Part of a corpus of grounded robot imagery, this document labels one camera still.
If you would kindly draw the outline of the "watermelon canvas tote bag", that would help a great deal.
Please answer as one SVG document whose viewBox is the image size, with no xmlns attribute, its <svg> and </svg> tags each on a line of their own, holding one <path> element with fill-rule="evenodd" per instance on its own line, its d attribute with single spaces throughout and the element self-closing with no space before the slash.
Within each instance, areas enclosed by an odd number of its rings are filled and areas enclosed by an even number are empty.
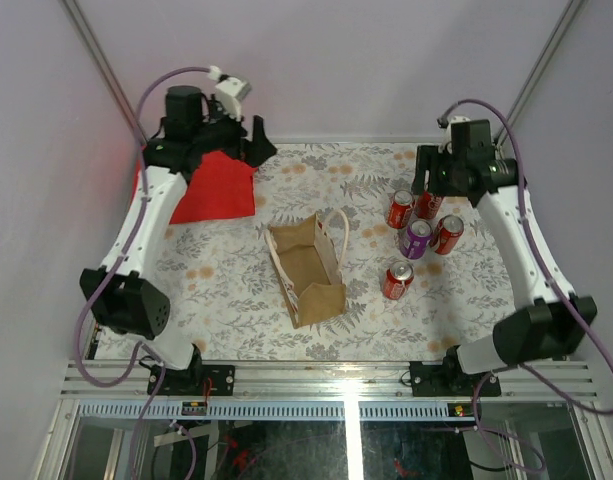
<svg viewBox="0 0 613 480">
<path fill-rule="evenodd" d="M 271 226 L 264 240 L 292 326 L 316 325 L 346 312 L 342 276 L 350 235 L 345 212 L 316 214 L 295 225 Z"/>
</svg>

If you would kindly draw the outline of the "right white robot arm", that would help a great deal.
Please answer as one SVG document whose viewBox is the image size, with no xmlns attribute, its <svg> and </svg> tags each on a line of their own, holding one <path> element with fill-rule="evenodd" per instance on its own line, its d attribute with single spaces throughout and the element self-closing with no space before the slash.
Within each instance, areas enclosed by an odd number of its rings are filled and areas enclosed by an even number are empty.
<svg viewBox="0 0 613 480">
<path fill-rule="evenodd" d="M 490 229 L 509 275 L 515 311 L 491 334 L 454 349 L 442 369 L 444 387 L 464 394 L 478 374 L 573 354 L 597 315 L 554 260 L 536 222 L 517 160 L 496 153 L 487 120 L 442 119 L 440 145 L 416 153 L 414 194 L 462 197 Z"/>
</svg>

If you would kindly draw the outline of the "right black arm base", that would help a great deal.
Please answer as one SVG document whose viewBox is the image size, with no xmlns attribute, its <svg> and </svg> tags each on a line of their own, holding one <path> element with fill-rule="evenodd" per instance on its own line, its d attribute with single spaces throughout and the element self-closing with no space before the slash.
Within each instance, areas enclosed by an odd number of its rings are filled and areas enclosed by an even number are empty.
<svg viewBox="0 0 613 480">
<path fill-rule="evenodd" d="M 411 361 L 409 373 L 414 397 L 472 396 L 485 376 L 484 373 L 465 374 L 459 366 L 422 361 Z"/>
</svg>

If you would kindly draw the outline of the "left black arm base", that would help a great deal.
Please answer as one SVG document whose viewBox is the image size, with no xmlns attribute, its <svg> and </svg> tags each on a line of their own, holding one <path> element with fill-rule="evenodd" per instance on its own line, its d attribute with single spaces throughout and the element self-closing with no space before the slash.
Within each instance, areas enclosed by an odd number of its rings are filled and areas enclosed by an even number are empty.
<svg viewBox="0 0 613 480">
<path fill-rule="evenodd" d="M 195 369 L 166 370 L 157 395 L 190 397 L 232 396 L 234 365 L 201 365 Z"/>
</svg>

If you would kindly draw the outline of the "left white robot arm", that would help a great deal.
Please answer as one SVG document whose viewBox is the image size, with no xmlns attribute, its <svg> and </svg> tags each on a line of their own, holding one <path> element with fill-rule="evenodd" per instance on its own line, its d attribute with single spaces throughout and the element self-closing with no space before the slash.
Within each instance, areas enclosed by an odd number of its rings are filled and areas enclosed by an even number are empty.
<svg viewBox="0 0 613 480">
<path fill-rule="evenodd" d="M 80 276 L 95 321 L 145 345 L 187 395 L 203 387 L 205 371 L 193 363 L 192 343 L 170 323 L 171 302 L 152 275 L 165 230 L 204 155 L 222 152 L 258 167 L 276 154 L 262 117 L 254 116 L 252 130 L 242 125 L 241 103 L 249 91 L 246 81 L 232 76 L 217 80 L 211 96 L 187 85 L 167 90 L 160 129 L 138 150 L 136 190 L 115 243 L 98 268 Z"/>
</svg>

